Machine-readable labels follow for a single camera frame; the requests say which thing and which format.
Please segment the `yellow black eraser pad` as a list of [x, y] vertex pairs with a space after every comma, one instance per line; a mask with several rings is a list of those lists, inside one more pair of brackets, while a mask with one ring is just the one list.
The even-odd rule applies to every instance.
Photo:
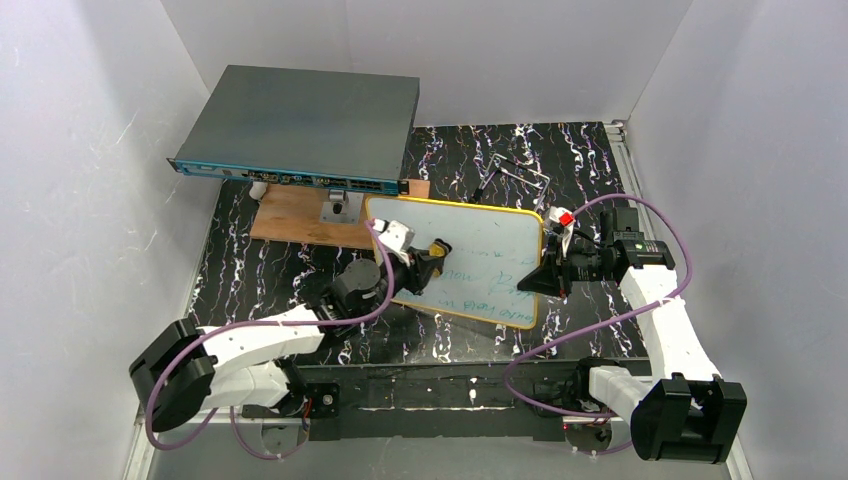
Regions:
[[441, 239], [435, 239], [428, 247], [428, 255], [435, 258], [444, 258], [452, 251], [452, 247]]

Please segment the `yellow-framed whiteboard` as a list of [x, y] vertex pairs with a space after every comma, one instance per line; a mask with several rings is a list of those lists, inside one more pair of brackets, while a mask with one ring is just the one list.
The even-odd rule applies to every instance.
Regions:
[[425, 249], [446, 242], [440, 276], [420, 295], [405, 290], [394, 302], [420, 310], [530, 329], [537, 322], [537, 296], [517, 288], [540, 263], [541, 217], [528, 210], [468, 203], [373, 196], [369, 219], [398, 221], [414, 232], [411, 245]]

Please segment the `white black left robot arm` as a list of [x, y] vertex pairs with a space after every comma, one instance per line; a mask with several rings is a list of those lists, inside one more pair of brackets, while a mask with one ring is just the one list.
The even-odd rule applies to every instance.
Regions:
[[426, 249], [388, 252], [383, 265], [356, 260], [318, 297], [260, 320], [220, 327], [173, 321], [129, 367], [146, 423], [162, 433], [203, 411], [243, 405], [285, 410], [306, 399], [308, 387], [293, 356], [342, 343], [401, 291], [421, 294], [450, 252], [437, 239]]

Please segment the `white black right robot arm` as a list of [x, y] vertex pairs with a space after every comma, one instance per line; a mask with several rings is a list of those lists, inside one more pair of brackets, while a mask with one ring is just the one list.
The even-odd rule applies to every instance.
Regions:
[[617, 360], [584, 358], [560, 385], [526, 403], [539, 414], [594, 424], [618, 417], [643, 460], [725, 462], [747, 395], [740, 383], [722, 377], [701, 346], [669, 246], [645, 235], [633, 207], [602, 212], [598, 240], [575, 228], [566, 208], [551, 207], [543, 219], [547, 245], [519, 290], [565, 298], [577, 283], [615, 283], [637, 313], [652, 380], [638, 380]]

